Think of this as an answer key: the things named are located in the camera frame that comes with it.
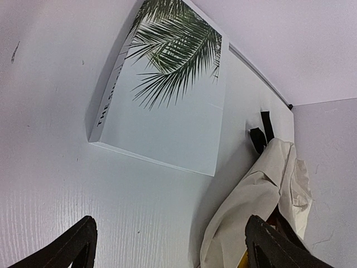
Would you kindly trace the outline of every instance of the white wall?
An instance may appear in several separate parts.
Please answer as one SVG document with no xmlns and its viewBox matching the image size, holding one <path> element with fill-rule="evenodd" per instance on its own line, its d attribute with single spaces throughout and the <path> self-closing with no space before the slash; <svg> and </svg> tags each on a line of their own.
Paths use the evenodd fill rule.
<svg viewBox="0 0 357 268">
<path fill-rule="evenodd" d="M 1 2 L 0 267 L 87 214 L 98 224 L 96 267 L 193 267 L 210 217 L 257 157 L 246 129 L 262 127 L 260 110 L 293 141 L 292 113 L 231 56 L 214 178 L 90 145 L 133 5 Z"/>
<path fill-rule="evenodd" d="M 293 105 L 357 98 L 356 1 L 193 2 Z"/>
<path fill-rule="evenodd" d="M 305 241 L 333 267 L 357 263 L 357 99 L 293 109 L 314 203 Z"/>
</svg>

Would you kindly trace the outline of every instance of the book spine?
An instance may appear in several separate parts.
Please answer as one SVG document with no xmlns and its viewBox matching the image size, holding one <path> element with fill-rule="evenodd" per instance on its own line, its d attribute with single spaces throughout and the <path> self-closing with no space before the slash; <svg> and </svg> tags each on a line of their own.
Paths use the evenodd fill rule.
<svg viewBox="0 0 357 268">
<path fill-rule="evenodd" d="M 114 64 L 114 68 L 112 73 L 110 74 L 109 80 L 107 82 L 107 86 L 105 87 L 105 91 L 102 97 L 102 101 L 99 106 L 98 114 L 94 122 L 94 126 L 92 132 L 90 134 L 89 142 L 97 142 L 100 140 L 102 135 L 105 119 L 108 116 L 108 111 L 110 108 L 110 103 L 113 98 L 113 93 L 115 90 L 115 86 L 117 85 L 117 81 L 122 71 L 123 64 L 128 54 L 128 50 L 130 48 L 130 44 L 133 40 L 134 33 L 131 33 L 125 40 L 122 49 L 118 55 L 117 61 Z"/>
</svg>

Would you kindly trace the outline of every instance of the textured white panel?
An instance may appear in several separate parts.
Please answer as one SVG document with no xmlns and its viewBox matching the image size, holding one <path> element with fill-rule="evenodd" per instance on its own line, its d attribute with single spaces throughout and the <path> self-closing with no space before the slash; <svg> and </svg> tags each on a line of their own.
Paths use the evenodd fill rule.
<svg viewBox="0 0 357 268">
<path fill-rule="evenodd" d="M 293 141 L 292 113 L 232 56 L 214 178 L 90 145 L 133 5 L 1 3 L 0 267 L 87 214 L 98 224 L 96 267 L 193 267 L 210 217 L 257 157 L 246 129 L 262 127 L 260 109 L 270 109 L 277 137 Z"/>
</svg>

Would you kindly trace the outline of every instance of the white book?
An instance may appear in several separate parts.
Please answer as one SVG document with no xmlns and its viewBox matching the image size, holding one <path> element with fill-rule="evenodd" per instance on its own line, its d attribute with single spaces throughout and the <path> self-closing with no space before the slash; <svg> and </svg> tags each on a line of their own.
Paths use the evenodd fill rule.
<svg viewBox="0 0 357 268">
<path fill-rule="evenodd" d="M 146 0 L 138 11 L 89 141 L 156 164 L 214 176 L 228 39 L 191 2 L 162 3 Z"/>
</svg>

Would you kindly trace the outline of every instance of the palm frond image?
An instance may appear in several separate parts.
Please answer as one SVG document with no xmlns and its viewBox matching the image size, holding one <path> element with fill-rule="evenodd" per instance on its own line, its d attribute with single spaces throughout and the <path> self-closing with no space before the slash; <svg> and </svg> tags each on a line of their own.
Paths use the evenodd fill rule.
<svg viewBox="0 0 357 268">
<path fill-rule="evenodd" d="M 181 0 L 145 0 L 131 28 L 127 58 L 147 59 L 150 73 L 138 74 L 134 101 L 152 109 L 183 99 L 188 87 L 209 73 L 219 75 L 222 36 Z"/>
</svg>

